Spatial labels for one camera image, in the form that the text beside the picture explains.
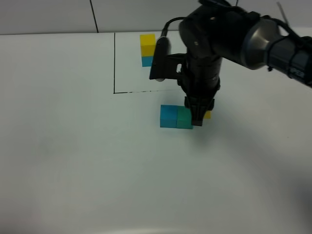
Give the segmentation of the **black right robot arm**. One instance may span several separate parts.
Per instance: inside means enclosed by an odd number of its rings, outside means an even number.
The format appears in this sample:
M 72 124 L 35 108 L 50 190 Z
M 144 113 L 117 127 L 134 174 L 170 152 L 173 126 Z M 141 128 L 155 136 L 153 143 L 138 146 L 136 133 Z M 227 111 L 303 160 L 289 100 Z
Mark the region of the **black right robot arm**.
M 203 0 L 179 24 L 179 34 L 187 48 L 180 84 L 192 125 L 201 126 L 214 107 L 223 59 L 251 70 L 267 66 L 306 86 L 312 84 L 312 39 L 300 37 L 281 20 L 224 0 Z

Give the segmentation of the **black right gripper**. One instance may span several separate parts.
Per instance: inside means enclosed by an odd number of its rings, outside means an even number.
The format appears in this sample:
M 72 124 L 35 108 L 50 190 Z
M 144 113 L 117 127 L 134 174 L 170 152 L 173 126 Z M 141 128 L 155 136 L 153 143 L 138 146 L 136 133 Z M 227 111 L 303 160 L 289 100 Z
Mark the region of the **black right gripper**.
M 191 124 L 202 126 L 206 112 L 213 109 L 220 88 L 220 58 L 186 58 L 177 83 L 184 91 L 185 107 L 191 111 Z

